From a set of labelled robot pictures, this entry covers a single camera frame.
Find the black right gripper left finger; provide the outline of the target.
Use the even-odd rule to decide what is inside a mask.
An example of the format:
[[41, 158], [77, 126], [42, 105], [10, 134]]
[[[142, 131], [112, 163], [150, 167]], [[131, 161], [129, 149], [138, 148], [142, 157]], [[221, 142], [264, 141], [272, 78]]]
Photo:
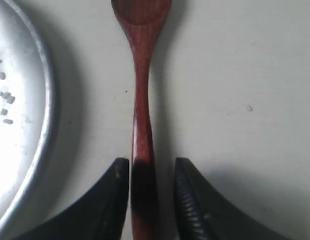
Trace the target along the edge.
[[73, 205], [18, 240], [118, 240], [129, 192], [129, 161], [116, 158], [95, 185]]

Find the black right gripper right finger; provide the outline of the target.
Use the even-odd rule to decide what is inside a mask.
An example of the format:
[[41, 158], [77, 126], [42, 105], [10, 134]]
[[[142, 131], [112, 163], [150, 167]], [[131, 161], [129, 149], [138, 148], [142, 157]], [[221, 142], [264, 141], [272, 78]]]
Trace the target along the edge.
[[181, 240], [284, 240], [226, 200], [184, 157], [175, 161], [175, 218]]

